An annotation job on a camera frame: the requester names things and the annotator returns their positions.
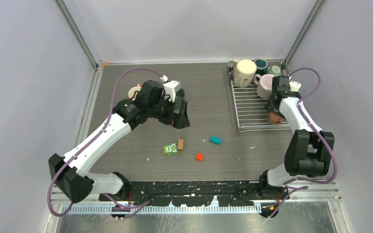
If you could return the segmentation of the dark grey mug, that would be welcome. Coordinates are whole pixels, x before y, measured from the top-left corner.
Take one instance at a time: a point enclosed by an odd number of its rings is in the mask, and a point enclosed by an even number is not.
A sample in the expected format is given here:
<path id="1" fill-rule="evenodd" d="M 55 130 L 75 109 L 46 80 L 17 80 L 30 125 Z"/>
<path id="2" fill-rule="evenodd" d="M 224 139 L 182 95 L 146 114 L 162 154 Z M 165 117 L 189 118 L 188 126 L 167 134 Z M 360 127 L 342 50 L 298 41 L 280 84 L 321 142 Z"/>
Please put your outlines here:
<path id="1" fill-rule="evenodd" d="M 176 92 L 176 96 L 175 96 L 177 99 L 184 99 L 185 98 L 185 91 L 183 88 L 179 89 L 177 92 Z"/>

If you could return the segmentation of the terracotta small cup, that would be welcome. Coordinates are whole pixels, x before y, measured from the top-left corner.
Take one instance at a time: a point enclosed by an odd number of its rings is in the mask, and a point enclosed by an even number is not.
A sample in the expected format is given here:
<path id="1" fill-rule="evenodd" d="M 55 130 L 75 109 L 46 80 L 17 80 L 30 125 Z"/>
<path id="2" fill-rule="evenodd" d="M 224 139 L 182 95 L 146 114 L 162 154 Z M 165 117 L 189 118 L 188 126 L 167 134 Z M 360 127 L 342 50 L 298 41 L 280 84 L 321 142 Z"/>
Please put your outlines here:
<path id="1" fill-rule="evenodd" d="M 270 112 L 268 114 L 268 117 L 267 117 L 267 121 L 270 123 L 270 124 L 273 124 L 273 125 L 280 125 L 284 122 L 284 118 Z"/>

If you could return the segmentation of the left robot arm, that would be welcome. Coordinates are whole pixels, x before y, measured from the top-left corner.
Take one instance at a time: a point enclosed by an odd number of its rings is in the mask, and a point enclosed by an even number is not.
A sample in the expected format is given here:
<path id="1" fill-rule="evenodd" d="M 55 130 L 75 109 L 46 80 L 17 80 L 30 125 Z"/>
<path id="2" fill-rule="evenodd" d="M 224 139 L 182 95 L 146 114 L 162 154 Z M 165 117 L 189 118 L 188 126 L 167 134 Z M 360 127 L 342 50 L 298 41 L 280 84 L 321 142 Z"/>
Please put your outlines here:
<path id="1" fill-rule="evenodd" d="M 124 99 L 112 114 L 81 144 L 60 156 L 49 158 L 55 185 L 72 203 L 79 203 L 93 194 L 111 194 L 116 200 L 129 197 L 129 181 L 120 173 L 91 173 L 90 169 L 107 150 L 149 118 L 177 129 L 190 126 L 187 101 L 181 83 L 176 80 L 161 84 L 148 80 L 134 99 Z"/>

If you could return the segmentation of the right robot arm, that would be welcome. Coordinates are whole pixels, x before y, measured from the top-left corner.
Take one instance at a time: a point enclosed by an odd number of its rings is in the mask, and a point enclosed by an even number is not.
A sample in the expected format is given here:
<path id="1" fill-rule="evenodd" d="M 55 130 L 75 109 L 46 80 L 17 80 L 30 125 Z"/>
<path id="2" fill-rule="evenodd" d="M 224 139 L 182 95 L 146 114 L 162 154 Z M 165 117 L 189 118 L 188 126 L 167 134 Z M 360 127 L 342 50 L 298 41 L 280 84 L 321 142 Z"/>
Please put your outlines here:
<path id="1" fill-rule="evenodd" d="M 323 131 L 306 111 L 302 97 L 290 88 L 289 77 L 275 76 L 266 110 L 287 121 L 293 133 L 284 162 L 259 177 L 258 194 L 271 199 L 285 193 L 295 180 L 312 180 L 327 175 L 335 137 Z"/>

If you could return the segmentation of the pale green small mug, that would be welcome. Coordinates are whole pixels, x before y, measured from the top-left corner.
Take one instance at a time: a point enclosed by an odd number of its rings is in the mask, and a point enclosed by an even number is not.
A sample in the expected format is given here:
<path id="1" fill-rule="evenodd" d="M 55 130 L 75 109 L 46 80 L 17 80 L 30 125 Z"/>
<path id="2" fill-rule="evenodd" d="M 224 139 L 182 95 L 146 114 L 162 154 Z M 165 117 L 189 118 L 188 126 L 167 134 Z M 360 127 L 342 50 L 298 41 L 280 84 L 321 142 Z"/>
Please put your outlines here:
<path id="1" fill-rule="evenodd" d="M 281 68 L 279 66 L 270 66 L 267 73 L 273 76 L 281 76 Z"/>

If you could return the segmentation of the lilac pink mug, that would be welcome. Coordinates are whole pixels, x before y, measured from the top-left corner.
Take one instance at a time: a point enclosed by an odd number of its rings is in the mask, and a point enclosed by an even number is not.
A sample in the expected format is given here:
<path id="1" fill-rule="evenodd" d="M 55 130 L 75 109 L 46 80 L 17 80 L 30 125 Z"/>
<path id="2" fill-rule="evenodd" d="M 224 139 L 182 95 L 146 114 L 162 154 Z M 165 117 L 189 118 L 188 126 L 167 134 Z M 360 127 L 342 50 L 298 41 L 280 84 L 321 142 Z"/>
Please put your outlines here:
<path id="1" fill-rule="evenodd" d="M 255 74 L 253 81 L 257 85 L 256 92 L 262 99 L 268 99 L 272 93 L 272 81 L 274 75 L 272 74 Z"/>

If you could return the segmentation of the tan wooden block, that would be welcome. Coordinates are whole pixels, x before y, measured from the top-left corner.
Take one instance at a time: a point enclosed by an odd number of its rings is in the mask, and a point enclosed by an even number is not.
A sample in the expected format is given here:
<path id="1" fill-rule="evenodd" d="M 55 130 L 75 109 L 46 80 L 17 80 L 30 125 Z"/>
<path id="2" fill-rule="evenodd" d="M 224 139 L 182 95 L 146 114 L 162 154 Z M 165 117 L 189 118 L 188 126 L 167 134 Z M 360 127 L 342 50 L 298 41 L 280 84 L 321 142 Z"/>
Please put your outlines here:
<path id="1" fill-rule="evenodd" d="M 178 148 L 179 151 L 183 151 L 184 150 L 184 139 L 179 139 L 178 140 L 177 148 Z"/>

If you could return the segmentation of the dark teal mug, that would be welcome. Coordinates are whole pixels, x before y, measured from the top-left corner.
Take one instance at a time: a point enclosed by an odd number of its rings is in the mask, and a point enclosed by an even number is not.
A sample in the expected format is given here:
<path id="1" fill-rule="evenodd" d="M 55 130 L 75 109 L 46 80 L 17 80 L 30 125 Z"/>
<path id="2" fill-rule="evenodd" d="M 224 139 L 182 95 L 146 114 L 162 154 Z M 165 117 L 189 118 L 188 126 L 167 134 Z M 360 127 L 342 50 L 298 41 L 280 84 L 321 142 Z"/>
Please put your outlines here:
<path id="1" fill-rule="evenodd" d="M 254 59 L 254 63 L 257 67 L 257 70 L 255 72 L 256 74 L 265 75 L 267 73 L 269 64 L 265 59 L 256 58 L 256 59 Z"/>

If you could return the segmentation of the green owl toy block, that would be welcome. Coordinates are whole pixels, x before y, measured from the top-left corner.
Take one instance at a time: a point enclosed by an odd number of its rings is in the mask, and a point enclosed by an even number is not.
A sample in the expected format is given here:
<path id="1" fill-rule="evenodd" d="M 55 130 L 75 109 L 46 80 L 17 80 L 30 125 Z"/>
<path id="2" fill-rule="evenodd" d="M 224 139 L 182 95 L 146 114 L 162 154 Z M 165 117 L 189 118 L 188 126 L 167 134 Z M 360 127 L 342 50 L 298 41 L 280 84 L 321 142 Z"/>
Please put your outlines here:
<path id="1" fill-rule="evenodd" d="M 165 155 L 172 155 L 172 154 L 178 154 L 178 144 L 177 143 L 171 143 L 171 144 L 166 144 L 163 146 L 163 153 Z"/>

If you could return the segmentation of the cream floral mug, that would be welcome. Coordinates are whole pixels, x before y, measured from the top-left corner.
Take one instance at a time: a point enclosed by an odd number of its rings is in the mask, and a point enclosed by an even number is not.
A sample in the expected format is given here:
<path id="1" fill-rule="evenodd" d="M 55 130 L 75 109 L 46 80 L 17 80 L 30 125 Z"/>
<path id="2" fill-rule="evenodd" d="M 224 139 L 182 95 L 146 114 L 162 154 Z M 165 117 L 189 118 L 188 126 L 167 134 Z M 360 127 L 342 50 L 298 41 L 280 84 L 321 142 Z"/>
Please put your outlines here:
<path id="1" fill-rule="evenodd" d="M 247 88 L 250 86 L 257 66 L 252 60 L 242 59 L 236 63 L 233 74 L 233 85 L 238 88 Z"/>

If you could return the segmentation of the red cube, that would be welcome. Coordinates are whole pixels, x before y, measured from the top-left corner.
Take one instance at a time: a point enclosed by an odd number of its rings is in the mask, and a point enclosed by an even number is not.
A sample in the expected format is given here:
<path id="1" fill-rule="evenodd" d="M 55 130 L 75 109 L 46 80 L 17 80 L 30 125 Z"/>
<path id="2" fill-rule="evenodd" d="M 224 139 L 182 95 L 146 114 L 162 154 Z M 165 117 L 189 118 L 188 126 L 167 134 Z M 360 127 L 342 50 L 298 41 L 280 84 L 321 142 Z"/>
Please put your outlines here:
<path id="1" fill-rule="evenodd" d="M 203 154 L 198 153 L 197 156 L 196 156 L 196 160 L 197 161 L 202 161 L 203 160 Z"/>

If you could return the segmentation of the teal block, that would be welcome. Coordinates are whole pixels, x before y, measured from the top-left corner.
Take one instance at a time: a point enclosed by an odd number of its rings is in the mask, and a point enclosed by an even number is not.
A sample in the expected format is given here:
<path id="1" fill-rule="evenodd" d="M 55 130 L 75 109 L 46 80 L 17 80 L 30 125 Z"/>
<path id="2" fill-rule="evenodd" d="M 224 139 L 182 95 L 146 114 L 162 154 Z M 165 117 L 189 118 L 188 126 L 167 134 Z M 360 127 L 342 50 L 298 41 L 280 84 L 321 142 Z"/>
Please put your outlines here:
<path id="1" fill-rule="evenodd" d="M 209 141 L 216 145 L 220 145 L 222 143 L 222 139 L 216 136 L 211 136 Z"/>

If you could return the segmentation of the black base bar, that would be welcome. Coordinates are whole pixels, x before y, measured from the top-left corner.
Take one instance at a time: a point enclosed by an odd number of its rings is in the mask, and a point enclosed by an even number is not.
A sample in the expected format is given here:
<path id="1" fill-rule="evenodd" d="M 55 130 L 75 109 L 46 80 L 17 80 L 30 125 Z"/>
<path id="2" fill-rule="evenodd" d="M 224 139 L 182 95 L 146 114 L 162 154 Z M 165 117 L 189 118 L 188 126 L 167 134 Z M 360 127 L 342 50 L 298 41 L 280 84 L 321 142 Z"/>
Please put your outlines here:
<path id="1" fill-rule="evenodd" d="M 220 207 L 251 206 L 256 200 L 277 203 L 288 194 L 284 188 L 266 187 L 258 181 L 164 181 L 129 182 L 110 198 L 115 201 L 151 206 L 209 206 L 217 201 Z"/>

